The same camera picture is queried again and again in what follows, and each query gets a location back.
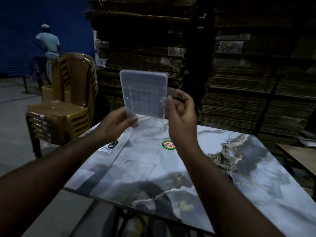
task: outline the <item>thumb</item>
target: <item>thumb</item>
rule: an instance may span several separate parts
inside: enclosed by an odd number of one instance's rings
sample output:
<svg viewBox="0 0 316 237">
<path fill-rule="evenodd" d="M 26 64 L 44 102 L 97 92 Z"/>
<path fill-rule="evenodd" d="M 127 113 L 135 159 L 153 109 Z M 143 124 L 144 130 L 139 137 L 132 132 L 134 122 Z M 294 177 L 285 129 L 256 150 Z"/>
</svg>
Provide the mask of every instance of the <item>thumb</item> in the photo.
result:
<svg viewBox="0 0 316 237">
<path fill-rule="evenodd" d="M 127 128 L 129 128 L 132 124 L 134 124 L 137 121 L 137 117 L 130 117 L 124 121 L 122 121 L 119 125 L 118 128 L 121 132 L 125 131 Z"/>
<path fill-rule="evenodd" d="M 167 104 L 166 104 L 166 116 L 169 120 L 169 122 L 174 122 L 176 119 L 179 119 L 176 106 L 173 103 L 173 99 L 171 96 L 168 96 L 167 98 Z"/>
</svg>

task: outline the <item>light blue shirt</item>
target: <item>light blue shirt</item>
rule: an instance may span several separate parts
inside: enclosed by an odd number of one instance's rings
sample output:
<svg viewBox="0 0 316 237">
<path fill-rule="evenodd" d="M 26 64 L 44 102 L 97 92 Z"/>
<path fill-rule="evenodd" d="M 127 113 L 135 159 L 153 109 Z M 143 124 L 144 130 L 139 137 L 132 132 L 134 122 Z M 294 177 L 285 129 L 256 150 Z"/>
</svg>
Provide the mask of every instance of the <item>light blue shirt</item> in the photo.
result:
<svg viewBox="0 0 316 237">
<path fill-rule="evenodd" d="M 45 53 L 46 56 L 57 57 L 59 55 L 57 45 L 60 44 L 57 36 L 51 33 L 42 32 L 39 33 L 36 38 L 42 41 L 47 46 L 48 51 Z"/>
</svg>

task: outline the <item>grey marble pattern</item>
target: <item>grey marble pattern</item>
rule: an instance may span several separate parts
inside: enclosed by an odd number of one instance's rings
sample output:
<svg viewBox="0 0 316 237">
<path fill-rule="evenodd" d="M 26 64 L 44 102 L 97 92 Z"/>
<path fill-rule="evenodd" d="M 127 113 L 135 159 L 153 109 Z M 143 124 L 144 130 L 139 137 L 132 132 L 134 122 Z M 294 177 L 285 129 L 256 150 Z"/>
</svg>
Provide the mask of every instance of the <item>grey marble pattern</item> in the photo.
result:
<svg viewBox="0 0 316 237">
<path fill-rule="evenodd" d="M 162 147 L 168 121 L 139 122 L 118 156 L 95 152 L 65 189 L 213 233 L 182 160 Z M 234 184 L 286 236 L 315 236 L 316 203 L 255 136 L 204 126 L 197 135 L 206 154 L 228 144 L 238 167 Z"/>
</svg>

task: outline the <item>blue rolling shutter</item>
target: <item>blue rolling shutter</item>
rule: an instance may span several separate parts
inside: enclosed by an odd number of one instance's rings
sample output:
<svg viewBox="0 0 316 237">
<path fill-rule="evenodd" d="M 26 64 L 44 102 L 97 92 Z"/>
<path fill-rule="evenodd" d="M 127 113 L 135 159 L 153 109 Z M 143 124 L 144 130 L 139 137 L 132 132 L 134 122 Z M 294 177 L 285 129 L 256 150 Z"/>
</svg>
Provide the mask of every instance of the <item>blue rolling shutter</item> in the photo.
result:
<svg viewBox="0 0 316 237">
<path fill-rule="evenodd" d="M 61 53 L 76 51 L 94 57 L 93 32 L 83 11 L 89 0 L 1 0 L 0 73 L 30 72 L 34 56 L 44 56 L 33 39 L 43 23 L 58 36 Z"/>
</svg>

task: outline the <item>cardboard box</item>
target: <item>cardboard box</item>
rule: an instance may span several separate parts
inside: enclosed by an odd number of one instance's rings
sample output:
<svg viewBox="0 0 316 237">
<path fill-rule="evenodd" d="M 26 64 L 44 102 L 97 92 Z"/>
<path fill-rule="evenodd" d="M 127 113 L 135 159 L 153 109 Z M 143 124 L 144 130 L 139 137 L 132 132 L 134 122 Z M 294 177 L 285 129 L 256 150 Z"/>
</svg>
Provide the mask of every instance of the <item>cardboard box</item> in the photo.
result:
<svg viewBox="0 0 316 237">
<path fill-rule="evenodd" d="M 57 98 L 54 97 L 53 92 L 53 86 L 43 86 L 42 87 L 42 103 L 48 103 L 52 100 L 57 100 Z M 65 90 L 65 102 L 70 103 L 70 86 L 66 87 Z"/>
</svg>

